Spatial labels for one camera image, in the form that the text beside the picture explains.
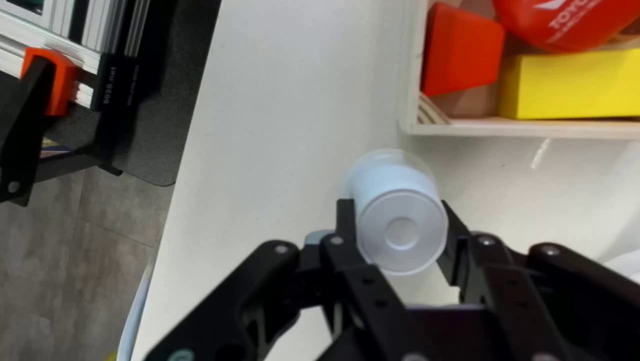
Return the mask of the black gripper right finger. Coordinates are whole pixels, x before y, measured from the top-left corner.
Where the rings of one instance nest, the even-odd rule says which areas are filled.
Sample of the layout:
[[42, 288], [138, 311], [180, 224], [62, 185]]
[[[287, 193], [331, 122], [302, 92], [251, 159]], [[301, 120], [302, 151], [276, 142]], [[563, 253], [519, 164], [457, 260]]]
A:
[[444, 344], [473, 361], [640, 361], [640, 284], [560, 242], [515, 251], [450, 205], [439, 266], [459, 302]]

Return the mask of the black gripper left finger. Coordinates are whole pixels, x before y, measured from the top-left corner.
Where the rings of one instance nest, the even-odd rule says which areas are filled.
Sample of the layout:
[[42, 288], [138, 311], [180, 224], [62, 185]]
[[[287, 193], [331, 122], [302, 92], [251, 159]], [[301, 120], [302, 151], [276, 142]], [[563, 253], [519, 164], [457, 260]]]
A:
[[427, 361], [411, 311], [356, 246], [356, 206], [316, 242], [267, 240], [211, 291], [144, 361], [265, 361], [316, 308], [331, 331], [319, 361]]

